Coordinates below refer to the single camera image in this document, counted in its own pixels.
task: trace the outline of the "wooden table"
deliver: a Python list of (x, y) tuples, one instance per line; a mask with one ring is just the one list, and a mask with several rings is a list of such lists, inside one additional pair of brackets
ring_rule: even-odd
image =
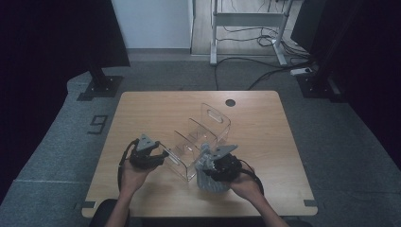
[[(235, 106), (227, 106), (227, 99), (233, 99)], [(86, 197), (86, 202), (96, 204), (94, 208), (82, 208), (82, 215), (90, 218), (102, 201), (118, 197), (117, 167), (130, 141), (145, 133), (172, 148), (174, 131), (187, 132), (188, 118), (201, 117), (201, 103), (211, 105), (231, 119), (227, 142), (238, 145), (232, 153), (255, 168), (265, 195), (278, 215), (317, 213), (278, 94), (208, 91), (124, 93)], [(133, 196), (131, 211), (136, 217), (259, 216), (233, 191), (219, 194), (202, 191), (195, 178), (186, 182), (167, 165), (149, 174)]]

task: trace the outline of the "forearm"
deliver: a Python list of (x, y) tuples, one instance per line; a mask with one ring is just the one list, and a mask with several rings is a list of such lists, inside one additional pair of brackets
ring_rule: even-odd
[(288, 227), (286, 222), (271, 208), (264, 196), (260, 195), (260, 197), (254, 198), (250, 202), (260, 213), (267, 227)]
[(106, 226), (124, 226), (130, 210), (131, 195), (120, 194)]

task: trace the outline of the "human hand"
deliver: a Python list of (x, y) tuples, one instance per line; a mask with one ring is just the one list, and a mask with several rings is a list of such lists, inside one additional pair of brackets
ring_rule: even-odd
[(155, 168), (140, 169), (134, 167), (129, 160), (126, 160), (123, 165), (120, 195), (131, 198), (133, 194), (144, 184), (148, 174), (154, 169)]
[[(243, 166), (243, 168), (254, 172), (254, 169), (250, 166)], [(239, 197), (247, 201), (258, 200), (260, 197), (263, 197), (256, 181), (248, 174), (240, 173), (240, 175), (235, 180), (228, 183), (228, 185)]]

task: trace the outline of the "human arm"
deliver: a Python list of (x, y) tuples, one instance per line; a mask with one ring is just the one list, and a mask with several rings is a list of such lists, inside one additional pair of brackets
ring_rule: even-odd
[[(253, 171), (247, 166), (244, 169)], [(241, 173), (238, 178), (229, 183), (231, 189), (242, 199), (249, 201), (262, 216), (267, 227), (288, 227), (270, 206), (260, 192), (257, 183), (247, 174)]]
[(139, 169), (128, 160), (124, 162), (120, 195), (106, 223), (107, 227), (124, 226), (133, 194), (144, 184), (153, 169)]

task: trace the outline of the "white wall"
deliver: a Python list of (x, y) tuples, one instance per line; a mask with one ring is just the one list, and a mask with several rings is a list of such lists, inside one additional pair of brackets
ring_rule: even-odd
[(190, 48), (192, 0), (112, 0), (127, 48)]

